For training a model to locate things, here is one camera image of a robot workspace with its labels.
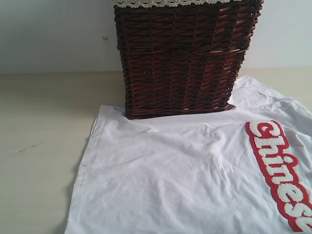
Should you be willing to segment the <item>white t-shirt red patch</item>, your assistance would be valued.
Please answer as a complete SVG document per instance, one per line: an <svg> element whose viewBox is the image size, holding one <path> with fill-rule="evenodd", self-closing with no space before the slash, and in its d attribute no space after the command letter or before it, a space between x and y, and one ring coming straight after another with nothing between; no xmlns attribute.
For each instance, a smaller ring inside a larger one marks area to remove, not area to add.
<svg viewBox="0 0 312 234"><path fill-rule="evenodd" d="M230 101L138 120L101 106L66 233L311 233L311 113L248 76Z"/></svg>

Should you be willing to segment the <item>dark brown wicker basket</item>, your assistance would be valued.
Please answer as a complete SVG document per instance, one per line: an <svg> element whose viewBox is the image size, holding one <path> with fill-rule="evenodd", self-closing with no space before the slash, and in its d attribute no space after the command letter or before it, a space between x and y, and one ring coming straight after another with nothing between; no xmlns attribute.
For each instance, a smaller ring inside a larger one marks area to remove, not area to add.
<svg viewBox="0 0 312 234"><path fill-rule="evenodd" d="M263 1L114 6L130 119L227 111Z"/></svg>

